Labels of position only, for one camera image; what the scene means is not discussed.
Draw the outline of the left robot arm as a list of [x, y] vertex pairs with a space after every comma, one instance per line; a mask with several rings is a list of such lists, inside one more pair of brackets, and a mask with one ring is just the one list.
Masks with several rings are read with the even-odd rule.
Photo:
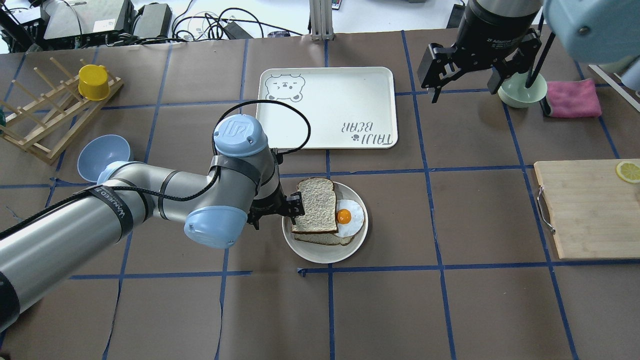
[[302, 195], [282, 191], [282, 155], [256, 118], [234, 114], [212, 133], [208, 174], [139, 161], [108, 164], [94, 186], [1, 232], [1, 329], [105, 248], [150, 218], [183, 224], [192, 241], [216, 249], [235, 244], [259, 219], [305, 214]]

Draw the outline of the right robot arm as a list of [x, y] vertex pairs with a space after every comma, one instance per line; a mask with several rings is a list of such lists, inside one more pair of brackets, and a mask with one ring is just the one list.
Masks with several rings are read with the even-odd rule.
[[514, 75], [540, 72], [558, 39], [572, 59], [613, 64], [639, 55], [637, 0], [469, 0], [450, 47], [430, 43], [417, 74], [438, 101], [442, 88], [462, 75], [491, 69], [487, 89], [495, 94]]

